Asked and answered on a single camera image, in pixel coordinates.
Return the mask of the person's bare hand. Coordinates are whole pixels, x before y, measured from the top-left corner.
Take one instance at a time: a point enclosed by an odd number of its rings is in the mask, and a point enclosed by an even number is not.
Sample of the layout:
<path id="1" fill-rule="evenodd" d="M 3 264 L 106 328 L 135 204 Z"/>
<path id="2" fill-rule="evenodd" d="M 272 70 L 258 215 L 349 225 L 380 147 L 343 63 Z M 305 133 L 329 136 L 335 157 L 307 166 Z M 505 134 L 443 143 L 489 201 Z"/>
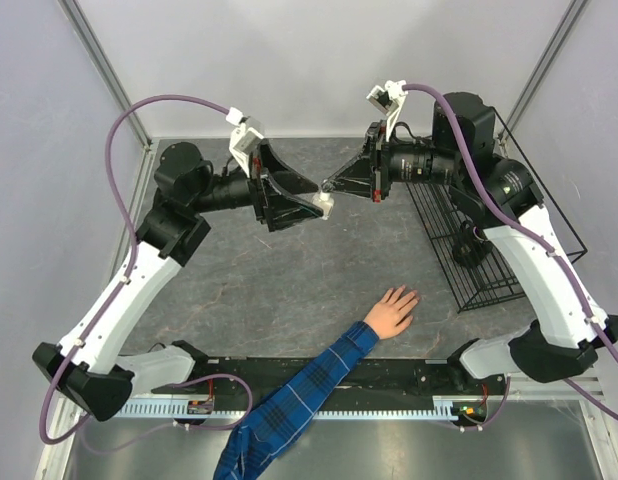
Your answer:
<path id="1" fill-rule="evenodd" d="M 413 310 L 419 303 L 415 290 L 408 291 L 405 285 L 390 288 L 371 308 L 363 322 L 380 340 L 400 335 L 413 321 Z"/>

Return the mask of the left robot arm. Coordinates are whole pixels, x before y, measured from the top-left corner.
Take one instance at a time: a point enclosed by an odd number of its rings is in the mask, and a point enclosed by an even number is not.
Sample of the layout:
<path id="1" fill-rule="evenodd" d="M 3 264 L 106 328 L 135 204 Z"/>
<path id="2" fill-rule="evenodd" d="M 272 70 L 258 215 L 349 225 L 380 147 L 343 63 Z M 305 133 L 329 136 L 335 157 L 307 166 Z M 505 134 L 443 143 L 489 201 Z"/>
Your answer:
<path id="1" fill-rule="evenodd" d="M 57 344 L 41 343 L 33 361 L 57 391 L 98 421 L 128 399 L 177 384 L 197 393 L 208 382 L 205 355 L 185 341 L 128 356 L 121 348 L 157 294 L 188 263 L 211 230 L 207 212 L 253 208 L 269 231 L 327 218 L 333 197 L 292 170 L 262 141 L 248 166 L 215 173 L 198 147 L 179 142 L 160 158 L 153 205 L 120 270 L 83 319 Z"/>

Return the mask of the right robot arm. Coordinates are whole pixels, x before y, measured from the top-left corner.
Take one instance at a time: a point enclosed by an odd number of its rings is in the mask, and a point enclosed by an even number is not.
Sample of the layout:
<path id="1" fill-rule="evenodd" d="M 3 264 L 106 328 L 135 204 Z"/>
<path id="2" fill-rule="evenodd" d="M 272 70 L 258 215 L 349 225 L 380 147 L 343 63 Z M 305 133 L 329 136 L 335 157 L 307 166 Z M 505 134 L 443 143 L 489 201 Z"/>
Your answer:
<path id="1" fill-rule="evenodd" d="M 618 341 L 618 315 L 599 306 L 579 279 L 530 170 L 497 152 L 496 111 L 472 93 L 436 94 L 430 135 L 403 140 L 396 128 L 411 91 L 404 82 L 371 90 L 368 100 L 383 119 L 324 181 L 323 193 L 378 202 L 395 183 L 441 185 L 469 222 L 461 236 L 468 254 L 459 262 L 478 262 L 490 249 L 506 260 L 535 319 L 520 332 L 459 348 L 446 371 L 454 391 L 470 393 L 495 374 L 521 372 L 540 383 L 583 374 L 599 349 Z"/>

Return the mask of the blue plaid sleeved forearm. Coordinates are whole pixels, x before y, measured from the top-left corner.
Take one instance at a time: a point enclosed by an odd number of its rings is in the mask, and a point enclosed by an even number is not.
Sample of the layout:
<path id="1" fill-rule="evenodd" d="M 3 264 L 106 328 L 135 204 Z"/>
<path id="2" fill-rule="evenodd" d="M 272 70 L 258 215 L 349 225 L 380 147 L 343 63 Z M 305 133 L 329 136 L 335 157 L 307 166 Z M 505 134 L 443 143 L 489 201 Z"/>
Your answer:
<path id="1" fill-rule="evenodd" d="M 340 382 L 378 341 L 370 326 L 354 323 L 231 431 L 213 477 L 258 478 L 294 445 Z"/>

